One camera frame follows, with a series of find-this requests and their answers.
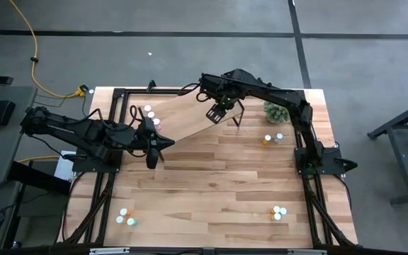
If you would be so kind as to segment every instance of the wooden table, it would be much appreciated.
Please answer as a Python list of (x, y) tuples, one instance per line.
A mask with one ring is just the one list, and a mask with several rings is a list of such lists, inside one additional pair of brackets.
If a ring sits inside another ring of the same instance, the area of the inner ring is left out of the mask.
[[(107, 117), (113, 89), (97, 87), (91, 111), (100, 108)], [(319, 140), (326, 147), (333, 146), (323, 90), (307, 89), (305, 95), (314, 108)], [(172, 97), (133, 94), (129, 104), (155, 106)], [(187, 137), (164, 150), (165, 162), (159, 161), (155, 170), (147, 169), (144, 158), (124, 154), (113, 189), (105, 246), (312, 247), (303, 184), (295, 170), (292, 125), (268, 123), (262, 100), (247, 98), (243, 104), (246, 110), (241, 127), (228, 120)], [(278, 132), (284, 135), (279, 144), (261, 143), (264, 135)], [(87, 214), (95, 178), (87, 173), (76, 185), (66, 236)], [(322, 185), (329, 214), (356, 243), (344, 186), (333, 176), (322, 176)], [(274, 205), (288, 209), (281, 221), (271, 219)], [(137, 226), (116, 223), (121, 208), (133, 211)], [(94, 237), (99, 219), (97, 215)], [(324, 241), (320, 217), (317, 222)]]

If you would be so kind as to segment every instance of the yellow cable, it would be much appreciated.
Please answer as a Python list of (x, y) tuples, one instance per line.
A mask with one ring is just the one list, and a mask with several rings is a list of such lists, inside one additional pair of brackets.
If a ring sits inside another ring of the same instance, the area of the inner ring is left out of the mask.
[[(37, 59), (37, 52), (38, 52), (38, 45), (37, 45), (37, 38), (35, 37), (33, 28), (31, 28), (31, 25), (29, 24), (28, 20), (25, 18), (25, 16), (23, 15), (23, 13), (20, 11), (20, 9), (17, 7), (17, 5), (12, 1), (9, 0), (11, 2), (11, 4), (13, 5), (13, 7), (15, 7), (15, 10), (17, 10), (17, 12), (20, 14), (21, 18), (23, 18), (23, 20), (25, 21), (26, 25), (28, 25), (29, 30), (31, 31), (31, 34), (33, 35), (33, 39), (34, 39), (34, 46), (35, 46), (35, 51), (34, 51), (34, 58)], [(37, 79), (35, 78), (35, 62), (33, 61), (33, 67), (31, 68), (31, 78), (33, 79), (34, 83), (37, 84), (37, 86), (39, 88), (41, 88), (43, 91), (49, 93), (52, 96), (56, 96), (58, 98), (71, 98), (74, 97), (75, 95), (70, 95), (70, 96), (63, 96), (63, 95), (59, 95), (56, 93), (53, 93), (51, 91), (49, 91), (48, 89), (44, 88), (42, 85), (39, 84), (39, 82), (37, 81)]]
[(31, 157), (31, 158), (27, 158), (27, 159), (21, 159), (18, 160), (18, 163), (25, 163), (25, 162), (29, 162), (31, 160), (43, 160), (43, 159), (59, 159), (59, 156), (43, 156), (43, 157)]

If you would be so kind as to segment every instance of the succulent plant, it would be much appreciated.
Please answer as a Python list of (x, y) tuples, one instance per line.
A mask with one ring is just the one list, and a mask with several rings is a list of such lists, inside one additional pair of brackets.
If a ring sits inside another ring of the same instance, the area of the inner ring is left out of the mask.
[(263, 111), (266, 113), (267, 120), (271, 123), (280, 124), (289, 120), (289, 112), (282, 106), (264, 101), (263, 109)]

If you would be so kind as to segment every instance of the concrete floor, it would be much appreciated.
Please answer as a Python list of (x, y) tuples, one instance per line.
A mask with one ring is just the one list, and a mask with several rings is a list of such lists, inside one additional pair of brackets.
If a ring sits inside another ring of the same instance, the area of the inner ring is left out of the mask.
[[(287, 0), (24, 0), (19, 7), (37, 29), (291, 33)], [(408, 33), (407, 0), (295, 0), (302, 33)], [(0, 28), (25, 29), (0, 1)], [(68, 94), (95, 86), (183, 86), (201, 72), (243, 68), (283, 88), (303, 88), (293, 38), (39, 37), (37, 78)], [(336, 140), (359, 167), (347, 174), (353, 218), (365, 247), (408, 251), (406, 194), (386, 137), (368, 131), (408, 108), (408, 40), (303, 40), (312, 88), (324, 89)], [(33, 85), (29, 36), (0, 35), (0, 75)], [(91, 97), (86, 102), (89, 109)], [(44, 103), (57, 101), (38, 98)], [(81, 117), (81, 99), (54, 111)], [(73, 147), (46, 138), (57, 149)], [(52, 154), (23, 138), (17, 159)]]

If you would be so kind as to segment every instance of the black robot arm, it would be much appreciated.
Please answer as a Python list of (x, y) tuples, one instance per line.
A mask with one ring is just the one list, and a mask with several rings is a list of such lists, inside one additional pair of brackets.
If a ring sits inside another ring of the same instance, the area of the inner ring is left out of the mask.
[[(139, 109), (132, 106), (131, 113), (132, 110), (136, 113)], [(95, 113), (100, 120), (89, 118)], [(133, 121), (126, 125), (103, 120), (99, 109), (82, 120), (75, 120), (51, 113), (45, 107), (28, 108), (21, 132), (28, 136), (51, 135), (85, 151), (83, 155), (66, 155), (72, 161), (90, 159), (107, 164), (114, 151), (141, 150), (146, 153), (147, 167), (155, 169), (160, 151), (172, 146), (174, 141), (159, 135), (152, 120), (144, 117), (141, 110), (140, 113), (140, 119), (134, 115)], [(138, 129), (132, 127), (135, 119), (140, 121)]]
[[(255, 79), (242, 69), (235, 69), (222, 76), (202, 74), (200, 94), (215, 99), (215, 105), (207, 114), (214, 123), (218, 123), (239, 99), (245, 99), (246, 96), (285, 107), (293, 127), (300, 132), (306, 144), (306, 148), (295, 150), (297, 170), (300, 173), (303, 171), (305, 174), (306, 170), (312, 171), (310, 174), (342, 174), (356, 167), (354, 162), (340, 158), (339, 148), (324, 148), (317, 140), (312, 126), (312, 107), (304, 96), (294, 90), (279, 89), (271, 83), (262, 82), (260, 78)], [(327, 173), (322, 169), (324, 163)]]

